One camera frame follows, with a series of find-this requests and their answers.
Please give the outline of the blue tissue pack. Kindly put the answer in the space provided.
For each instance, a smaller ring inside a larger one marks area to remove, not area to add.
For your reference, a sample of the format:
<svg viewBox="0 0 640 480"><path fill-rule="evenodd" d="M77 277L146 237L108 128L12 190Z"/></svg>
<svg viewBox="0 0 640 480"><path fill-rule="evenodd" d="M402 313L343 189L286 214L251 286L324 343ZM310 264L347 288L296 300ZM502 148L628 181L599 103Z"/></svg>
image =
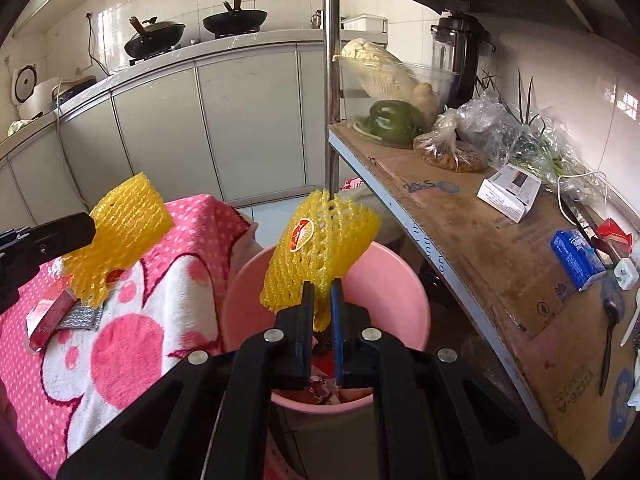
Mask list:
<svg viewBox="0 0 640 480"><path fill-rule="evenodd" d="M556 231L550 247L578 292L605 276L604 264L578 229Z"/></svg>

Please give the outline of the silver scouring cloth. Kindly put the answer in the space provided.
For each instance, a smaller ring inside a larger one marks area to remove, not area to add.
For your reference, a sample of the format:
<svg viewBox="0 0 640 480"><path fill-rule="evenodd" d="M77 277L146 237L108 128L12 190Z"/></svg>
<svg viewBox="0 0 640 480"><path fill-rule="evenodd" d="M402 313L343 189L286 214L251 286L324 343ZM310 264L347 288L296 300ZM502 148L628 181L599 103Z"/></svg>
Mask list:
<svg viewBox="0 0 640 480"><path fill-rule="evenodd" d="M81 302L73 307L62 317L56 328L58 330L93 330L99 329L104 307L87 307Z"/></svg>

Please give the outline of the black spoon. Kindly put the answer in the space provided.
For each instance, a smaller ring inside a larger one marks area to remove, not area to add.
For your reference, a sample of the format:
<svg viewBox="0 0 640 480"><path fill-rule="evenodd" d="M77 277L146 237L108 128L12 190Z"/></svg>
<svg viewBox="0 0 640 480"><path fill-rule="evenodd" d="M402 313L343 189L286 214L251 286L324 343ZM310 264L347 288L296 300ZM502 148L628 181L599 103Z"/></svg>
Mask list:
<svg viewBox="0 0 640 480"><path fill-rule="evenodd" d="M606 326L605 345L601 365L599 396L604 396L606 384L608 383L608 373L610 372L611 365L613 332L617 324L620 322L620 312L618 312L618 307L613 300L605 300L605 302L603 303L603 307L606 319L608 320L608 325Z"/></svg>

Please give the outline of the small white box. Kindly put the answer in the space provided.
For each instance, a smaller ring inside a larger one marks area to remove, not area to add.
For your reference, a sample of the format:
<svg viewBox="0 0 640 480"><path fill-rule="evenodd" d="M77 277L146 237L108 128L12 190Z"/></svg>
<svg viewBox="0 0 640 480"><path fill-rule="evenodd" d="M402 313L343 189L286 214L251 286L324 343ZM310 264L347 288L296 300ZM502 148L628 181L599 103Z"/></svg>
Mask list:
<svg viewBox="0 0 640 480"><path fill-rule="evenodd" d="M477 197L518 223L532 209L540 188L541 180L533 174L506 164L483 180Z"/></svg>

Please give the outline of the pink plastic basin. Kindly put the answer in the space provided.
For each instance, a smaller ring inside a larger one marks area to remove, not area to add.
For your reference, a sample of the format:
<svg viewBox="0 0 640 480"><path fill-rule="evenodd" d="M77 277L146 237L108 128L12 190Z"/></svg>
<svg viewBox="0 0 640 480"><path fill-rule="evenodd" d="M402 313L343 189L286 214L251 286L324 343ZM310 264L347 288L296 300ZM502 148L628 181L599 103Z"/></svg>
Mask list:
<svg viewBox="0 0 640 480"><path fill-rule="evenodd" d="M268 330L274 314L259 301L262 283L274 251L268 247L242 266L231 281L219 312L219 333L228 351L243 341ZM368 309L373 325L400 339L406 347L423 350L431 330L431 311L426 292L404 259L373 242L343 278L345 300ZM334 416L360 410L373 396L355 390L354 398L339 404L311 402L303 391L276 391L271 401L297 413Z"/></svg>

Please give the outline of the metal shelf rack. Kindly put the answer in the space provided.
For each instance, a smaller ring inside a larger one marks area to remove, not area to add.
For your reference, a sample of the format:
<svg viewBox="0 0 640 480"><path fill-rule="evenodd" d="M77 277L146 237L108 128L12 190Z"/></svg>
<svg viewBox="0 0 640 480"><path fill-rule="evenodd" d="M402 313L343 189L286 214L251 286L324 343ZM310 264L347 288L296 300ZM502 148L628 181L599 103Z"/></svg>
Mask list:
<svg viewBox="0 0 640 480"><path fill-rule="evenodd" d="M592 94L603 78L602 65L616 73L639 66L639 0L413 0L435 11L471 14L492 32L510 30L519 54L538 58L536 84L545 84L558 99L568 99L585 120L602 133L597 153L620 145L615 123L622 112ZM340 0L324 0L326 50L335 53L340 34ZM326 64L326 180L336 185L337 168L346 164L329 146L329 128L341 118L340 75Z"/></svg>

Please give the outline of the potato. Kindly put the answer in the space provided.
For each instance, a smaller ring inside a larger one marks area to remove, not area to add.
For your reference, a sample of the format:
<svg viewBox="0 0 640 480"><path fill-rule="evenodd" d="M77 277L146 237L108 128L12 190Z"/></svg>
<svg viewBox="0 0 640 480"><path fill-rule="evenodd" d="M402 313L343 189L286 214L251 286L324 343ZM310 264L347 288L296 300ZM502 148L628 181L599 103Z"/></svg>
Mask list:
<svg viewBox="0 0 640 480"><path fill-rule="evenodd" d="M428 82L420 82L413 89L411 104L423 114L426 122L434 122L439 114L439 97Z"/></svg>

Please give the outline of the clear glass bowl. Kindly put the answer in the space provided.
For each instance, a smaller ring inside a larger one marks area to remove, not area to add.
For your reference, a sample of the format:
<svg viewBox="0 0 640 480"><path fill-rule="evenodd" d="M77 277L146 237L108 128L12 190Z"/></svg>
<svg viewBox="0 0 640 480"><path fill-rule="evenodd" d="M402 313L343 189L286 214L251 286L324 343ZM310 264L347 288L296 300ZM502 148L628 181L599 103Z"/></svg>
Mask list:
<svg viewBox="0 0 640 480"><path fill-rule="evenodd" d="M411 148L444 111L457 74L384 58L340 58L344 121L366 139Z"/></svg>

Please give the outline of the yellow foam fruit net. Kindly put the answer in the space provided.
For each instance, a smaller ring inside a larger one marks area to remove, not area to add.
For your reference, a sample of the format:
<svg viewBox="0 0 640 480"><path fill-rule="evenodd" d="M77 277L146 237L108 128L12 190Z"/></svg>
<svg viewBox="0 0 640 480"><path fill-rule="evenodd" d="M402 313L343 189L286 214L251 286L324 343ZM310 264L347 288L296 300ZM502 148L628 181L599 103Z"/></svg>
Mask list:
<svg viewBox="0 0 640 480"><path fill-rule="evenodd" d="M108 276L130 269L173 227L171 215L145 174L136 174L108 192L90 212L92 242L62 258L68 287L85 306L104 303Z"/></svg>

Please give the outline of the yellow foam net with sticker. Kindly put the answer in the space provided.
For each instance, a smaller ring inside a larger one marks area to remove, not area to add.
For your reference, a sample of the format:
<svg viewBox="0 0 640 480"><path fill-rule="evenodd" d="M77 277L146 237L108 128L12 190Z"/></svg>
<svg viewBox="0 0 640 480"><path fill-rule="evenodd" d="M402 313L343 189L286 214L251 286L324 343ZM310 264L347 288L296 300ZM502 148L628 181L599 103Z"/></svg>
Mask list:
<svg viewBox="0 0 640 480"><path fill-rule="evenodd" d="M302 301L306 282L314 285L314 325L331 323L330 291L369 248L382 224L365 204L327 190L310 193L296 208L273 249L259 301L277 313Z"/></svg>

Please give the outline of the clear bag with scallions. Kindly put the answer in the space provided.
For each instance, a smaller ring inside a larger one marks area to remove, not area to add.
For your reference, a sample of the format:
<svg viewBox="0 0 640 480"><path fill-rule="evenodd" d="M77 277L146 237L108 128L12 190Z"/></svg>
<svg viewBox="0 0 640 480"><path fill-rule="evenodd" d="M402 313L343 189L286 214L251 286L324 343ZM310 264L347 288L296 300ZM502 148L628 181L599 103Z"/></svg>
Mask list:
<svg viewBox="0 0 640 480"><path fill-rule="evenodd" d="M533 174L550 192L583 204L606 202L606 177L587 167L562 122L534 107L534 82L519 79L518 102L512 104L496 79L480 76L473 99L457 109L459 138L483 152L492 168L511 164Z"/></svg>

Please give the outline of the red toothpaste box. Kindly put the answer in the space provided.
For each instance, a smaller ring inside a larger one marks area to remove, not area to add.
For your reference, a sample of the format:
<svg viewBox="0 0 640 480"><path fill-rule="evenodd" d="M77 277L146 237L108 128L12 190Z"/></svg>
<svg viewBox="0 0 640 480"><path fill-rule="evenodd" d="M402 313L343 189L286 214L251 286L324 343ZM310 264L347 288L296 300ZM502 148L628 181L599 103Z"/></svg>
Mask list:
<svg viewBox="0 0 640 480"><path fill-rule="evenodd" d="M47 344L62 318L76 304L77 298L64 285L50 287L26 316L28 348L39 352Z"/></svg>

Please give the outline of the napa cabbage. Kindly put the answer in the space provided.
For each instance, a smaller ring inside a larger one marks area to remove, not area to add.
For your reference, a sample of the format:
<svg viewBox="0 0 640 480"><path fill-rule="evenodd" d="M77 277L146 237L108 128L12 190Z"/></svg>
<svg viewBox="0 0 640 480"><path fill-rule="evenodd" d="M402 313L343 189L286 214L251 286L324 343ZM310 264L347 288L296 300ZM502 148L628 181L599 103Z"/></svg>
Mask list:
<svg viewBox="0 0 640 480"><path fill-rule="evenodd" d="M362 38L342 47L341 62L375 100L409 101L418 84L413 72L395 55Z"/></svg>

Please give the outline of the black blender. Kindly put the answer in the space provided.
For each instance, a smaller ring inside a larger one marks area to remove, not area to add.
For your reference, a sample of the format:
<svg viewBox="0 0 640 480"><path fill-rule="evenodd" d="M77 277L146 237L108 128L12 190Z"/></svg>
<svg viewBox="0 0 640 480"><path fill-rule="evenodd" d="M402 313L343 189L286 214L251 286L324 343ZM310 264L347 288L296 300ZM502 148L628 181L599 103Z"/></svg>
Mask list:
<svg viewBox="0 0 640 480"><path fill-rule="evenodd" d="M454 73L446 105L458 108L473 97L478 71L496 47L491 34L474 16L452 11L431 26L432 65Z"/></svg>

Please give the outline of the pink polka dot towel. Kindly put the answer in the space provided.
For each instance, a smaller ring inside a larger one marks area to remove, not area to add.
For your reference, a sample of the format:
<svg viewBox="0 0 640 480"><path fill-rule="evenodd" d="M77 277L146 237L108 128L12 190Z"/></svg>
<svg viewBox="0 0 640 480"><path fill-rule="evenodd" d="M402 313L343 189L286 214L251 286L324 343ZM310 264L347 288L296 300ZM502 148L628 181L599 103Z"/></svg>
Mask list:
<svg viewBox="0 0 640 480"><path fill-rule="evenodd" d="M1 317L1 406L44 473L62 463L190 352L229 351L219 324L228 287L262 249L253 218L209 195L168 203L174 227L107 298L96 330L28 345L26 316L52 287L48 264Z"/></svg>

